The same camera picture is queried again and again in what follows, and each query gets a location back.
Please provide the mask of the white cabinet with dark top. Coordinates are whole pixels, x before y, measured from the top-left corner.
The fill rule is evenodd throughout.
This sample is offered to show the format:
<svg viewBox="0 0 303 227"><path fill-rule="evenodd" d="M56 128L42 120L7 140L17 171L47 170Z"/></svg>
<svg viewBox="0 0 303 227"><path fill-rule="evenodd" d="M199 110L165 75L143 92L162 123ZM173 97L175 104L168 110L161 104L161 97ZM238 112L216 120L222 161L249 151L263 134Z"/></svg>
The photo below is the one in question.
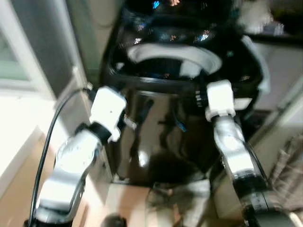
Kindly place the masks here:
<svg viewBox="0 0 303 227"><path fill-rule="evenodd" d="M303 40L290 36L249 37L270 71L270 91L259 95L254 110L278 110L289 102L290 93L303 73Z"/></svg>

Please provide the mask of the white window frame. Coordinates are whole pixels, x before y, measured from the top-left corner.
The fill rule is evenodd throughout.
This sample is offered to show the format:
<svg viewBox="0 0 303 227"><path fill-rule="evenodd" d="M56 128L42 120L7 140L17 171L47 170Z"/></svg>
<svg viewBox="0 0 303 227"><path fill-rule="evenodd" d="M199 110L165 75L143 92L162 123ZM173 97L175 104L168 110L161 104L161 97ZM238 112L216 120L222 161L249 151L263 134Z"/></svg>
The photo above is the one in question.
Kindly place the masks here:
<svg viewBox="0 0 303 227"><path fill-rule="evenodd" d="M24 70L29 87L36 91L40 97L55 100L56 95L47 80L10 0L0 0L0 29L6 37L6 41L8 41L17 62Z"/></svg>

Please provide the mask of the white crumpled cloth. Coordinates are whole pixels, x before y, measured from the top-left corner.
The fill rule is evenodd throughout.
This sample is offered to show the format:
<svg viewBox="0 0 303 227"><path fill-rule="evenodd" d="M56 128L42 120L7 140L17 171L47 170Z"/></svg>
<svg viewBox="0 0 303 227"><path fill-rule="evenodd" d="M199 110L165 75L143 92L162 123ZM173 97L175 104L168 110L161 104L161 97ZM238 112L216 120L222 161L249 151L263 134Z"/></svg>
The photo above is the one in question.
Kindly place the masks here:
<svg viewBox="0 0 303 227"><path fill-rule="evenodd" d="M271 14L270 0L241 0L237 24L252 35L282 36L285 26Z"/></svg>

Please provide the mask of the black top-load washing machine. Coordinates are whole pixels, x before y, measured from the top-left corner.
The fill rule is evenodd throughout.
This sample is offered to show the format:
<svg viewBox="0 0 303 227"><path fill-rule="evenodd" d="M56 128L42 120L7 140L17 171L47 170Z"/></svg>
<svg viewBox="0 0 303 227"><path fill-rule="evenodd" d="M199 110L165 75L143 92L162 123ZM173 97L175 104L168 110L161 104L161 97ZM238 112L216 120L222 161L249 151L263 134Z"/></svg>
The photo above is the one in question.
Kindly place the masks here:
<svg viewBox="0 0 303 227"><path fill-rule="evenodd" d="M99 83L143 98L140 134L107 150L118 182L151 186L203 179L219 161L214 128L195 107L200 84L229 80L236 121L247 123L270 72L237 24L241 0L124 0Z"/></svg>

